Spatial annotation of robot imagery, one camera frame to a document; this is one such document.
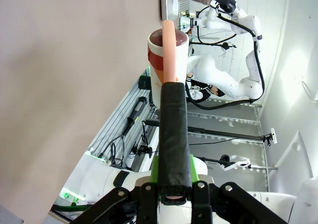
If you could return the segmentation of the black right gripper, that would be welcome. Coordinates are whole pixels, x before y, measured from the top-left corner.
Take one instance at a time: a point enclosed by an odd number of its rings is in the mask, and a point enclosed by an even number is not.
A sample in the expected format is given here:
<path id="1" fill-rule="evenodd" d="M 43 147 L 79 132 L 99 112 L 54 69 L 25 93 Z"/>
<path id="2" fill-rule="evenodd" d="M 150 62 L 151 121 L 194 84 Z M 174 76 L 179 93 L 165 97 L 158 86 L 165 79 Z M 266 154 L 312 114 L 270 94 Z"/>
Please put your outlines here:
<path id="1" fill-rule="evenodd" d="M 225 13 L 232 13 L 236 9 L 235 0 L 211 0 L 211 8 L 221 8 Z"/>

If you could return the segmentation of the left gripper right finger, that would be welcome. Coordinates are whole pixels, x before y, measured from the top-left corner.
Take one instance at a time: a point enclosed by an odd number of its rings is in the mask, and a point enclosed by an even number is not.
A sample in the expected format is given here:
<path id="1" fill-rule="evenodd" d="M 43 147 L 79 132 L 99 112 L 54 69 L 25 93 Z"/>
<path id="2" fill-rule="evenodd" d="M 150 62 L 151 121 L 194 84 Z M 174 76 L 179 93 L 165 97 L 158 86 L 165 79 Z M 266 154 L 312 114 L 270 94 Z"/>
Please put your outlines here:
<path id="1" fill-rule="evenodd" d="M 192 224 L 212 224 L 212 213 L 231 224 L 286 223 L 234 182 L 217 187 L 197 179 L 192 183 L 191 205 Z"/>

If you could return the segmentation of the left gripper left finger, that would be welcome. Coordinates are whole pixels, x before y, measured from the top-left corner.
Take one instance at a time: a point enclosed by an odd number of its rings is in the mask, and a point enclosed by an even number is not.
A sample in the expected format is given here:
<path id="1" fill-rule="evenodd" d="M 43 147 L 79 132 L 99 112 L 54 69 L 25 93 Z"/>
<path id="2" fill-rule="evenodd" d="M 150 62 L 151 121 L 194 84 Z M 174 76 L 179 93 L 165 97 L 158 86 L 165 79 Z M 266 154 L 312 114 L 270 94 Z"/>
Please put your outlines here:
<path id="1" fill-rule="evenodd" d="M 158 223 L 159 193 L 156 184 L 158 162 L 153 160 L 150 181 L 129 191 L 124 187 L 116 187 L 100 199 L 88 210 L 72 221 L 73 224 L 127 224 L 136 219 L 138 224 Z"/>

